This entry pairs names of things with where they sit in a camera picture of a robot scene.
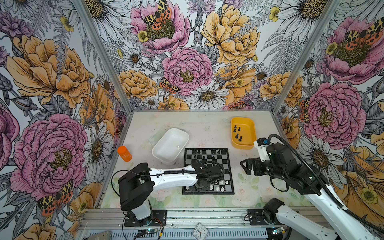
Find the chessboard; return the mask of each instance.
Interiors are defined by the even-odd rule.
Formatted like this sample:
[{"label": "chessboard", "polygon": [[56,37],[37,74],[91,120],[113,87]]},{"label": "chessboard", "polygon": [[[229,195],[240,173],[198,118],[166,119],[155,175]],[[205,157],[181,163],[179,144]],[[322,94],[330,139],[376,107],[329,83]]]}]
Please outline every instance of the chessboard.
[{"label": "chessboard", "polygon": [[186,148],[184,150],[184,167],[192,165],[195,162],[220,163],[225,170],[222,180],[210,184],[210,188],[206,190],[191,191],[188,187],[183,187],[183,195],[234,195],[231,165],[229,163],[228,148]]}]

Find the white plastic container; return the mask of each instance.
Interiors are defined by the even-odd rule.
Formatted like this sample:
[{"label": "white plastic container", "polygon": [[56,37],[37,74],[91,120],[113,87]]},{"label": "white plastic container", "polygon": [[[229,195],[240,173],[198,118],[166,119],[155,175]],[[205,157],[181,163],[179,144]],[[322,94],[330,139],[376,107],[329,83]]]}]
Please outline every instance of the white plastic container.
[{"label": "white plastic container", "polygon": [[152,155],[164,164],[172,165],[188,140],[188,133],[178,128],[171,128],[153,147]]}]

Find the butterfly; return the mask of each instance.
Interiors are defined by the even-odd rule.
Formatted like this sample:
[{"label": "butterfly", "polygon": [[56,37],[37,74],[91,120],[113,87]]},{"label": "butterfly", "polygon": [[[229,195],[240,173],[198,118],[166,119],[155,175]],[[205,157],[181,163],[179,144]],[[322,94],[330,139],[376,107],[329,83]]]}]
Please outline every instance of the butterfly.
[{"label": "butterfly", "polygon": [[360,32],[351,30],[345,33],[345,48],[349,51],[354,50],[357,46],[362,47],[364,44],[373,45],[382,36],[381,30],[384,29],[384,17],[377,20],[368,29]]},{"label": "butterfly", "polygon": [[151,26],[153,30],[160,30],[172,16],[172,10],[168,7],[167,0],[159,0],[155,15],[149,15],[143,18],[144,23]]},{"label": "butterfly", "polygon": [[310,98],[306,98],[300,103],[300,121],[303,123],[309,123],[310,117],[308,116],[308,106],[310,105]]},{"label": "butterfly", "polygon": [[159,86],[164,88],[166,91],[168,91],[170,94],[175,94],[180,91],[180,88],[177,86],[173,86],[169,83],[168,79],[165,77],[161,78],[161,81],[159,83]]},{"label": "butterfly", "polygon": [[69,181],[64,185],[63,189],[56,195],[49,195],[37,201],[37,206],[43,210],[42,215],[48,217],[53,214],[56,208],[67,204],[73,196],[73,181]]}]

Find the table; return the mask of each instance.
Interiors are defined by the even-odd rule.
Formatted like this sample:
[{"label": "table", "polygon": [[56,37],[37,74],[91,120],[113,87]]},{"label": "table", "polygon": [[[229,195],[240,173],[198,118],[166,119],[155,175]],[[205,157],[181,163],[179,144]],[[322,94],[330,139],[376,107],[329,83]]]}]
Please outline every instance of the table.
[{"label": "table", "polygon": [[[130,170],[141,162],[147,162],[149,167],[159,169],[183,167],[184,151],[172,166],[161,163],[152,155],[152,148],[164,133],[176,127],[190,136],[186,148],[228,148],[235,195],[182,195],[182,187],[172,187],[151,193],[149,200],[152,208],[262,207],[273,197],[291,207],[311,206],[304,196],[292,188],[285,193],[273,188],[269,176],[256,177],[245,174],[240,161],[259,155],[255,148],[240,150],[232,147],[230,122],[233,117],[252,119],[257,137],[268,137],[271,133],[278,134],[269,111],[135,112],[123,143],[133,158],[130,162],[125,162],[119,157],[113,172]],[[122,175],[124,172],[114,176],[116,191],[118,191],[118,179]],[[285,189],[284,181],[279,179],[273,181],[277,188]],[[120,208],[120,199],[113,192],[111,184],[108,184],[101,208]]]}]

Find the yellow bin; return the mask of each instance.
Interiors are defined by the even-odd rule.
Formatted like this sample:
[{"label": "yellow bin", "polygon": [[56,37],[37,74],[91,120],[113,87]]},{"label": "yellow bin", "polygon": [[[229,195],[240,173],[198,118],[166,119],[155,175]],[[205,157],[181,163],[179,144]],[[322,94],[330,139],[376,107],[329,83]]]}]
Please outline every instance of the yellow bin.
[{"label": "yellow bin", "polygon": [[231,120],[231,136],[232,146],[238,149],[249,150],[254,147],[253,142],[256,141],[255,124],[249,118],[232,118]]}]

